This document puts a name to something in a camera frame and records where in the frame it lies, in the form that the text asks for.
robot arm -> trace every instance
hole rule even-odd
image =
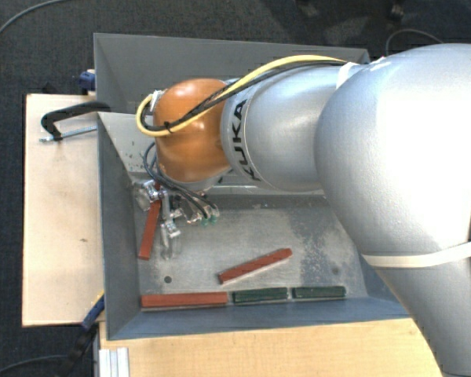
[[[220,88],[230,86],[184,82],[158,99],[165,178],[204,190],[232,169],[264,189],[323,189],[366,258],[426,255],[470,240],[470,45],[292,68],[172,128]],[[375,265],[444,375],[471,375],[471,258],[463,257],[420,268]]]

red wooden block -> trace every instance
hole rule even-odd
[[[141,307],[219,306],[227,304],[227,292],[142,295]]]
[[[218,280],[221,284],[226,284],[227,282],[245,276],[249,273],[261,270],[270,265],[274,265],[278,262],[286,260],[291,257],[293,252],[290,248],[283,248],[278,251],[273,251],[270,254],[267,254],[263,257],[256,258],[250,262],[238,265],[234,268],[230,268],[223,273],[218,274]]]
[[[154,201],[148,210],[147,221],[144,224],[143,237],[141,237],[140,253],[138,254],[140,260],[150,259],[161,203],[161,200]]]

green wooden block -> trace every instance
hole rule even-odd
[[[232,293],[232,299],[235,305],[287,300],[288,288],[269,287],[265,289],[251,289],[249,291],[236,291]]]
[[[343,286],[294,287],[291,292],[297,300],[344,298],[346,295]]]

